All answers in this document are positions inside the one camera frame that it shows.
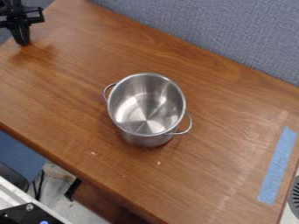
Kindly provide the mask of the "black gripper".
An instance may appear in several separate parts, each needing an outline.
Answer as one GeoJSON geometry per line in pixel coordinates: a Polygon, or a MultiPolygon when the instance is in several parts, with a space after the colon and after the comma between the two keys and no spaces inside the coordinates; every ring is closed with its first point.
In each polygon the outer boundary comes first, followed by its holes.
{"type": "Polygon", "coordinates": [[[14,40],[25,46],[31,42],[30,26],[45,22],[43,7],[23,5],[22,0],[0,0],[0,28],[10,28],[14,40]]]}

